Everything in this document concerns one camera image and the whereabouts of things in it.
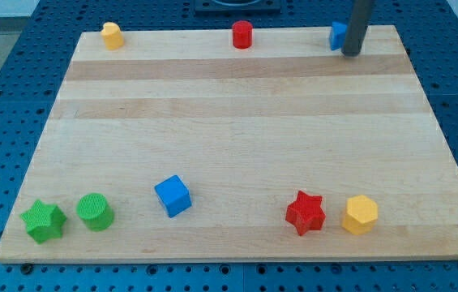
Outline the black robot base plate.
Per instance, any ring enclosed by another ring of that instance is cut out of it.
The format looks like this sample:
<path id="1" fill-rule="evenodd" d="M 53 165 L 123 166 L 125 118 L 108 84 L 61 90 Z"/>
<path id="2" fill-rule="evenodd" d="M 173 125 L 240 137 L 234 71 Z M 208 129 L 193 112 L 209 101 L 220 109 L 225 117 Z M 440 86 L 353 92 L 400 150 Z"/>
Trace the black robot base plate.
<path id="1" fill-rule="evenodd" d="M 195 14 L 280 12 L 281 0 L 194 0 Z"/>

